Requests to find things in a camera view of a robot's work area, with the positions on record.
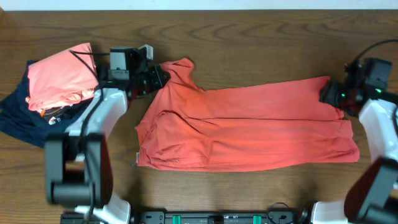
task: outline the pink cloth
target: pink cloth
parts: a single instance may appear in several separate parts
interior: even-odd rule
[[[80,44],[29,66],[31,111],[72,105],[93,97],[97,79],[69,50],[91,52],[91,46]],[[92,55],[78,56],[95,71]]]
[[[318,101],[329,77],[205,91],[188,59],[162,68],[171,79],[136,127],[139,166],[253,171],[359,159],[350,121]]]

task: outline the navy fabric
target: navy fabric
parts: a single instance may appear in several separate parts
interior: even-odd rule
[[[29,96],[28,67],[33,63],[35,62],[27,62],[25,74],[17,89],[0,102],[0,131],[35,146],[44,147],[49,133],[64,132],[79,118],[91,100],[73,105],[65,112],[61,122],[49,125],[38,112],[29,110],[25,102],[25,98]]]

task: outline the red cloth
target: red cloth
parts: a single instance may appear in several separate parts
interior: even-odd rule
[[[94,96],[96,77],[69,50],[91,53],[91,46],[80,44],[29,65],[30,110],[68,106]],[[92,55],[78,56],[95,71]]]
[[[318,101],[329,77],[205,91],[188,59],[162,69],[171,79],[136,127],[139,166],[253,171],[359,159],[350,121]]]

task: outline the white wall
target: white wall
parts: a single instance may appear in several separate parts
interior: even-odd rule
[[[398,9],[398,0],[0,0],[5,11]]]

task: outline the wooden table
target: wooden table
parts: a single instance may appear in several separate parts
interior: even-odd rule
[[[0,100],[20,82],[29,59],[91,42],[155,49],[155,62],[191,58],[204,89],[251,86],[330,75],[379,40],[398,38],[397,11],[96,11],[0,14]],[[398,62],[398,45],[368,54]],[[398,88],[398,66],[390,91]],[[361,159],[246,173],[167,172],[136,167],[134,126],[151,97],[139,100],[109,139],[114,189],[138,210],[265,210],[343,199],[369,165],[364,129],[352,120]],[[0,134],[0,223],[58,223],[62,208],[44,191],[44,150]]]

